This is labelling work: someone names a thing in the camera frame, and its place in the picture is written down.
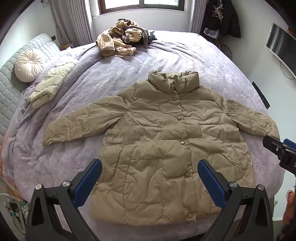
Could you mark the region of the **tan puffer jacket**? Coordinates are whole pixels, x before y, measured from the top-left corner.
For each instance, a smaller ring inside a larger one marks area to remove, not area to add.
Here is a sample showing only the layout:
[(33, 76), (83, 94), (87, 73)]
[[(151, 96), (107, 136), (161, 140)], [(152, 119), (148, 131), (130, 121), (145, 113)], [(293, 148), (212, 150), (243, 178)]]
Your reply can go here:
[(43, 144), (103, 133), (102, 174), (91, 194), (93, 219), (168, 225), (218, 213), (197, 173), (205, 159), (229, 181), (255, 186), (241, 136), (279, 138), (275, 121), (199, 83), (197, 72), (149, 73), (116, 96), (51, 122)]

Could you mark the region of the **dark clothes behind pile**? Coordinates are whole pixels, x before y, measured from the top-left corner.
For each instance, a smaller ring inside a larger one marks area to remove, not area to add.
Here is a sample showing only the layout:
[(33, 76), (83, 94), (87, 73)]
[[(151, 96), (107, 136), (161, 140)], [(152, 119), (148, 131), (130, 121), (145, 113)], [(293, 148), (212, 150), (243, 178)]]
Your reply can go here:
[(148, 31), (147, 34), (142, 35), (141, 39), (135, 43), (137, 46), (143, 46), (148, 48), (148, 45), (152, 43), (152, 41), (156, 41), (157, 38), (154, 34), (154, 31)]

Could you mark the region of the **striped beige clothes pile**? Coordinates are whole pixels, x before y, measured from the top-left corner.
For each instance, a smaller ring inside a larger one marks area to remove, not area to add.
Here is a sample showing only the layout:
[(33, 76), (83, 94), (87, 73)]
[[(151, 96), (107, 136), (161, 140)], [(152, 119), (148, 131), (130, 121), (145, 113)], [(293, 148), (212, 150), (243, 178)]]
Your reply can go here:
[(147, 34), (148, 30), (139, 26), (136, 22), (121, 18), (116, 24), (98, 35), (96, 44), (103, 57), (111, 55), (124, 58), (132, 56), (136, 50), (142, 35)]

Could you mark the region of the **lavender quilted bedspread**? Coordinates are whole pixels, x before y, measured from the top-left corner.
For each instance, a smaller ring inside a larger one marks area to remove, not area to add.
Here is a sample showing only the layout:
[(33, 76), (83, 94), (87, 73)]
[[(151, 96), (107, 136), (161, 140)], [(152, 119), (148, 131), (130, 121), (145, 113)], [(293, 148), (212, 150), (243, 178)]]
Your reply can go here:
[(54, 99), (39, 109), (27, 102), (35, 85), (23, 90), (1, 154), (4, 176), (23, 199), (30, 201), (39, 183), (52, 187), (73, 178), (97, 156), (102, 145), (103, 135), (97, 135), (44, 147), (44, 130), (50, 122), (101, 97), (118, 94), (153, 70), (196, 71), (202, 85), (226, 99), (267, 112), (247, 77), (215, 45), (193, 33), (157, 31), (156, 37), (148, 48), (138, 48), (125, 58), (103, 58), (95, 44), (56, 53), (47, 69), (68, 58), (77, 58), (78, 63)]

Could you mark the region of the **round cream pillow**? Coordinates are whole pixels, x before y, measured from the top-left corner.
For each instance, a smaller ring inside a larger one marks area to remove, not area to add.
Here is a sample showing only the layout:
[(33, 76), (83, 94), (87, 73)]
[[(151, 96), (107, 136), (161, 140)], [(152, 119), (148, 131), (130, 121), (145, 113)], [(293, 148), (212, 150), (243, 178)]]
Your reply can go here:
[(42, 73), (45, 63), (45, 54), (40, 49), (26, 49), (16, 60), (15, 75), (21, 82), (31, 83)]

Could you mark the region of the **black hanging coat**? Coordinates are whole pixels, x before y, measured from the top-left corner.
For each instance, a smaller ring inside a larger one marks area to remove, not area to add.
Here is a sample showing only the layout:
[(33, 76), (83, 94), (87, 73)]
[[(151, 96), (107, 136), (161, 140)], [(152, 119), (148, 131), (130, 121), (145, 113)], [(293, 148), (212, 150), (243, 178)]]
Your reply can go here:
[(231, 0), (208, 1), (200, 34), (205, 38), (241, 38), (239, 18)]

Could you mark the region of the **grey striped curtain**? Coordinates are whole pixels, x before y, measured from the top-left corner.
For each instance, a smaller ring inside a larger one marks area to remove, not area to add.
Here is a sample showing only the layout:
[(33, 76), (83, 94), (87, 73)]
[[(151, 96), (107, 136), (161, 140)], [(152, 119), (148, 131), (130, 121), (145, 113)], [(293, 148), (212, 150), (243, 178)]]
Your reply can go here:
[(78, 47), (95, 41), (90, 1), (51, 1), (51, 7), (61, 45)]

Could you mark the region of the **window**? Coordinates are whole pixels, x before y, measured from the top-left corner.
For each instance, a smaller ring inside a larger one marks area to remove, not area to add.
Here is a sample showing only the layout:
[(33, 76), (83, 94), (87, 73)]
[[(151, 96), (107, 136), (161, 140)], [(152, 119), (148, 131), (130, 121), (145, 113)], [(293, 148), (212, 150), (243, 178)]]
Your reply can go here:
[(185, 10), (184, 0), (98, 0), (100, 14), (128, 9), (171, 9)]

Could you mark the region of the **wall-mounted television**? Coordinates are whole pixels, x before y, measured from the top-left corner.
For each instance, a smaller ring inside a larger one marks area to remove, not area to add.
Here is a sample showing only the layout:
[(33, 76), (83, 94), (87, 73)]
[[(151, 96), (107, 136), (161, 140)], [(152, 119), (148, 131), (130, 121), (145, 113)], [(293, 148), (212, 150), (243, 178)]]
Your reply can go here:
[(278, 25), (273, 24), (265, 48), (276, 56), (295, 78), (295, 37)]

